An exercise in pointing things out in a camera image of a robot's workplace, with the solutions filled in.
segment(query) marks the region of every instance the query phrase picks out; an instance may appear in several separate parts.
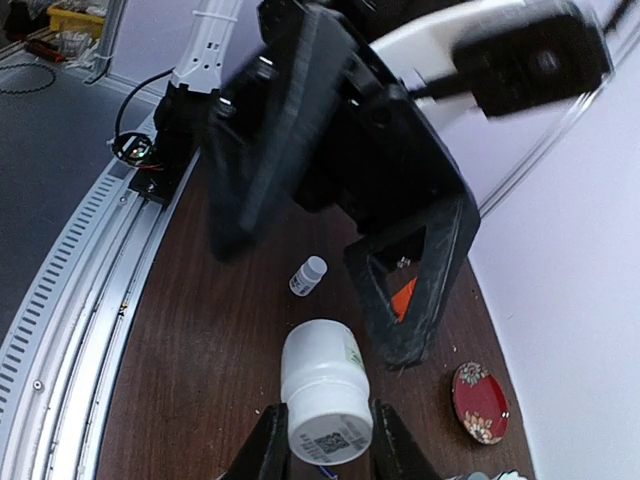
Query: floral plate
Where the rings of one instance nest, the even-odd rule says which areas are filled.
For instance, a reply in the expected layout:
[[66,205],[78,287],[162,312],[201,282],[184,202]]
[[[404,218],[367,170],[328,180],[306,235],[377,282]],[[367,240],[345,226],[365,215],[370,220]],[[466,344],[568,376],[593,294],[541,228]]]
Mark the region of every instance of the floral plate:
[[494,445],[509,425],[509,406],[498,381],[480,364],[463,363],[453,376],[458,420],[478,442]]

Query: robotic arm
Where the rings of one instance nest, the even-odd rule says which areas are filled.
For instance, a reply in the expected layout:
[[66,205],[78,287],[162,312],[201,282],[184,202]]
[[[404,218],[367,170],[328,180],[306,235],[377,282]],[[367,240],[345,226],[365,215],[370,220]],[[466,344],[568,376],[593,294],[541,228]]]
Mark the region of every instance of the robotic arm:
[[[221,89],[240,3],[194,12],[155,116],[164,169],[132,187],[167,201],[199,146],[221,260],[259,241],[289,198],[310,212],[337,204],[362,234],[344,258],[375,350],[392,368],[419,363],[480,223],[437,128],[474,106],[502,116],[596,89],[611,71],[602,31],[568,1],[480,0],[369,45],[349,21],[375,16],[368,3],[264,0],[266,46]],[[400,316],[386,277],[411,262]]]

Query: wooden table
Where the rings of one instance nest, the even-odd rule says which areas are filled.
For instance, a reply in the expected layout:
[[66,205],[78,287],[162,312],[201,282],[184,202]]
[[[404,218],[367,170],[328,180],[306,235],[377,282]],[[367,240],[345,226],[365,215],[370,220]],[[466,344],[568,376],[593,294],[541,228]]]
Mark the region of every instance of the wooden table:
[[[279,401],[286,335],[313,318],[352,326],[372,394],[395,406],[445,478],[512,469],[533,478],[513,387],[468,265],[428,360],[388,372],[371,352],[342,265],[344,246],[356,238],[351,221],[337,209],[308,215],[293,206],[251,254],[224,265],[209,253],[206,174],[199,165],[149,277],[111,406],[99,480],[213,480],[224,473],[258,412]],[[324,257],[329,272],[299,299],[287,283],[310,254]],[[476,444],[454,416],[451,378],[468,360],[485,364],[510,401],[509,431],[496,446]],[[370,478],[365,457],[340,467],[341,478]]]

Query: yellow container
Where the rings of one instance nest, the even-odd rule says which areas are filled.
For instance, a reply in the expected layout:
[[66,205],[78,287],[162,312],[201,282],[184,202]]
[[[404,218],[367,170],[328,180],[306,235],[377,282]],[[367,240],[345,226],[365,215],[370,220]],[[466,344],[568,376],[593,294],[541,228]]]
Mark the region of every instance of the yellow container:
[[49,7],[47,13],[51,16],[49,28],[52,32],[61,30],[87,32],[96,40],[102,36],[102,28],[104,27],[104,18],[102,17],[87,15],[86,13],[68,12],[55,5]]

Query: chain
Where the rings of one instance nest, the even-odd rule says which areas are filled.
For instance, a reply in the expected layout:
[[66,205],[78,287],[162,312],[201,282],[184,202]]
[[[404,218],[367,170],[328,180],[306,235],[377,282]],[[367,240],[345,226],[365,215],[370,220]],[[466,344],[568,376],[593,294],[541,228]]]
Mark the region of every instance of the chain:
[[39,68],[41,70],[44,70],[51,76],[51,78],[45,85],[37,88],[29,88],[25,90],[4,90],[0,88],[0,95],[28,95],[30,93],[41,92],[42,90],[46,90],[47,88],[49,88],[56,81],[56,71],[53,68],[48,67],[47,65],[40,65],[39,63],[16,63],[15,65],[0,66],[0,72],[25,67]]

